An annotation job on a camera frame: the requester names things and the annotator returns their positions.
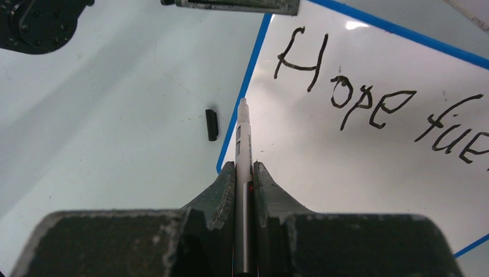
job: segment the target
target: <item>black plastic piece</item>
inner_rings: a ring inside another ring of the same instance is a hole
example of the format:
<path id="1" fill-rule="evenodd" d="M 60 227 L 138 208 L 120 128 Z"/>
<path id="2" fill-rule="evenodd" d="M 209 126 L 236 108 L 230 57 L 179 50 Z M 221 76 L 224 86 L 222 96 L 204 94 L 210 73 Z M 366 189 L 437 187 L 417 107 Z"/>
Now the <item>black plastic piece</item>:
<path id="1" fill-rule="evenodd" d="M 44 54 L 64 46 L 94 0 L 0 0 L 0 47 Z"/>
<path id="2" fill-rule="evenodd" d="M 182 209 L 46 216 L 12 276 L 232 275 L 235 166 Z"/>
<path id="3" fill-rule="evenodd" d="M 253 172 L 260 277 L 462 276 L 443 234 L 424 216 L 315 213 L 262 163 Z"/>
<path id="4" fill-rule="evenodd" d="M 207 121 L 207 135 L 209 141 L 216 141 L 219 135 L 219 127 L 217 125 L 217 113 L 211 109 L 205 110 L 205 119 Z"/>

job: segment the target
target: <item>scratched surface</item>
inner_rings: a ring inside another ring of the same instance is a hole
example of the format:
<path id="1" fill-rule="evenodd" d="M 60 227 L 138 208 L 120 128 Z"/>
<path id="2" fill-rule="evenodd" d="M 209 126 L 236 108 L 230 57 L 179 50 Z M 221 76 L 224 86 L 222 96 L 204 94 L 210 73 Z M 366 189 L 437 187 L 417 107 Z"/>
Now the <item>scratched surface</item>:
<path id="1" fill-rule="evenodd" d="M 313 211 L 423 214 L 453 252 L 486 235 L 489 71 L 301 5 L 251 78 L 253 159 Z"/>
<path id="2" fill-rule="evenodd" d="M 50 212 L 180 208 L 211 184 L 205 109 L 228 125 L 261 20 L 97 1 L 62 49 L 1 51 L 0 270 Z"/>

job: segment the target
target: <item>whiteboard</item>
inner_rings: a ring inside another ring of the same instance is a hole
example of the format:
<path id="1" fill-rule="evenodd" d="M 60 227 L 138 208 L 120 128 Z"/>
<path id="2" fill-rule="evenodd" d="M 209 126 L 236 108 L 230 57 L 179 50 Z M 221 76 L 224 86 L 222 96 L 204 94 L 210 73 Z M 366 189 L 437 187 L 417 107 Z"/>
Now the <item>whiteboard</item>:
<path id="1" fill-rule="evenodd" d="M 489 233 L 489 61 L 364 18 L 308 1 L 269 18 L 244 84 L 253 159 L 309 209 L 423 214 L 459 252 Z"/>

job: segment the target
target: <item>metal bracket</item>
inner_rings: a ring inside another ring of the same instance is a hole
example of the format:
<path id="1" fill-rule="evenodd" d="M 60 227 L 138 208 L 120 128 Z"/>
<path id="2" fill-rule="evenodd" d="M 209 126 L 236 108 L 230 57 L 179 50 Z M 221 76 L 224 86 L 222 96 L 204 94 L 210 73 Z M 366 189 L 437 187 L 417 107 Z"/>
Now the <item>metal bracket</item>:
<path id="1" fill-rule="evenodd" d="M 175 0 L 179 7 L 237 12 L 276 13 L 296 16 L 300 0 Z M 162 5 L 173 0 L 161 0 Z"/>

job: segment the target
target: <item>screw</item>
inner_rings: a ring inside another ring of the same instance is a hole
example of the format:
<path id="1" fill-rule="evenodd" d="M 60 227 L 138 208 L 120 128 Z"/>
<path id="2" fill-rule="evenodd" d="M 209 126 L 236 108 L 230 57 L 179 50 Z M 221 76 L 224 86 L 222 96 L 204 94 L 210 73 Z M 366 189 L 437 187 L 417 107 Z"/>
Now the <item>screw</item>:
<path id="1" fill-rule="evenodd" d="M 22 33 L 28 33 L 31 31 L 30 27 L 27 25 L 22 25 L 22 27 L 20 27 L 20 30 L 22 31 Z"/>

